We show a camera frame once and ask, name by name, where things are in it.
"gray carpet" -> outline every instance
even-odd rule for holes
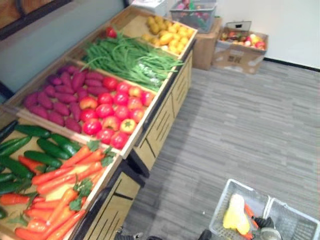
[[[125,229],[196,240],[229,178],[319,219],[319,79],[318,72],[265,61],[256,75],[193,69]]]

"wall baseboard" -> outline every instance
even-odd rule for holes
[[[265,57],[263,60],[268,61],[268,62],[277,63],[277,64],[283,64],[283,65],[287,65],[287,66],[297,67],[297,68],[301,68],[301,69],[308,69],[308,70],[320,73],[319,68],[315,68],[315,67],[311,67],[311,66],[304,66],[304,65],[300,65],[300,64],[296,64],[296,63],[292,63],[292,62],[288,62],[288,61],[276,60],[276,59],[272,59],[272,58],[268,58],[268,57]]]

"white wall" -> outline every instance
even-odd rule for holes
[[[74,0],[0,41],[0,81],[16,92],[123,7],[122,0]]]

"cardboard box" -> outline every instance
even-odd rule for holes
[[[209,33],[197,33],[193,47],[192,67],[209,70],[211,67],[214,49],[219,37],[222,18],[216,17]]]
[[[228,33],[231,29],[224,28],[220,31],[219,40],[216,42],[212,65],[218,68],[234,70],[241,73],[255,74],[268,49],[268,35],[249,31],[247,35],[255,34],[265,42],[265,50],[250,46],[243,46],[232,42],[221,41],[222,33]]]

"plastic basket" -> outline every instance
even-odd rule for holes
[[[170,10],[174,21],[198,29],[199,33],[208,33],[215,21],[217,4],[215,0],[193,0],[195,10],[179,9],[178,1]]]

